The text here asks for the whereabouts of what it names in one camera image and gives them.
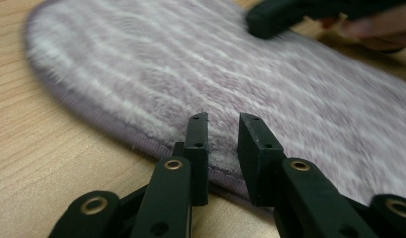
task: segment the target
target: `black tool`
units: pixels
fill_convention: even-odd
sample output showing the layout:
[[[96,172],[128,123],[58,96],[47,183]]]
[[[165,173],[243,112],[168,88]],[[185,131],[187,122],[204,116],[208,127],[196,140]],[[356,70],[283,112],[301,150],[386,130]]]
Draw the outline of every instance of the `black tool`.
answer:
[[[50,237],[191,237],[192,206],[208,204],[208,114],[189,119],[185,142],[159,161],[149,184],[119,199],[94,191],[77,199]]]
[[[248,31],[269,39],[299,23],[305,16],[320,19],[347,14],[358,19],[406,3],[406,0],[264,0],[246,15]]]
[[[191,237],[192,206],[208,203],[208,115],[189,119],[185,142],[156,164],[149,184],[119,199],[94,191],[77,199],[50,237]],[[406,199],[348,199],[311,162],[287,158],[264,121],[241,113],[238,156],[251,202],[274,207],[283,238],[406,238]]]
[[[251,202],[274,207],[284,238],[406,238],[406,199],[376,195],[369,207],[342,196],[320,169],[286,158],[265,122],[241,113],[238,157]]]

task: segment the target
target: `wooden surface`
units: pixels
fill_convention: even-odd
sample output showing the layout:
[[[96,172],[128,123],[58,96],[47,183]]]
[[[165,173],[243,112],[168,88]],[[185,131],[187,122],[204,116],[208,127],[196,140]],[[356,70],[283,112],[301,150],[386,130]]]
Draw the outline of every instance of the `wooden surface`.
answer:
[[[22,33],[42,0],[0,0],[0,237],[46,237],[93,190],[120,197],[148,183],[153,163],[61,107],[30,71]],[[294,28],[406,79],[406,51],[384,55],[304,22]],[[278,237],[271,219],[218,196],[193,210],[194,237]]]

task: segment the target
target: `human hand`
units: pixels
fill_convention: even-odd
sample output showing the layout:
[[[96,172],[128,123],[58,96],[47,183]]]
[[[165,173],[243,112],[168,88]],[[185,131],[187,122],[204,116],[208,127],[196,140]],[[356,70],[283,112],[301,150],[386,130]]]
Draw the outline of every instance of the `human hand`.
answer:
[[[321,19],[329,28],[338,18]],[[355,21],[344,20],[339,32],[349,38],[359,38],[374,50],[387,51],[406,47],[406,4]]]

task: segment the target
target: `gray fuzzy mat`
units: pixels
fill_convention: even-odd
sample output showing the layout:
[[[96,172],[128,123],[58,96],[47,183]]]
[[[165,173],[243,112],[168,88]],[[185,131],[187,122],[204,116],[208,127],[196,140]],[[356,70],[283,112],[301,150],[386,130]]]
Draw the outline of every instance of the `gray fuzzy mat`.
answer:
[[[292,32],[256,39],[243,19],[231,0],[48,0],[30,16],[26,51],[59,101],[156,159],[208,112],[210,181],[226,196],[246,197],[246,112],[342,194],[406,197],[406,83]]]

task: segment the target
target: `fuzzy fabric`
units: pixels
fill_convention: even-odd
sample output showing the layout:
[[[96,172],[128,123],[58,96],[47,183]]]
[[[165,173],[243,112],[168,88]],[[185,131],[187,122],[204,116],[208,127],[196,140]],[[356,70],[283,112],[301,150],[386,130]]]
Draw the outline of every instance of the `fuzzy fabric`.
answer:
[[[244,14],[231,0],[48,0],[26,51],[63,104],[157,159],[208,112],[210,181],[230,194],[247,197],[236,154],[246,112],[342,194],[406,197],[406,83],[293,32],[256,39]]]

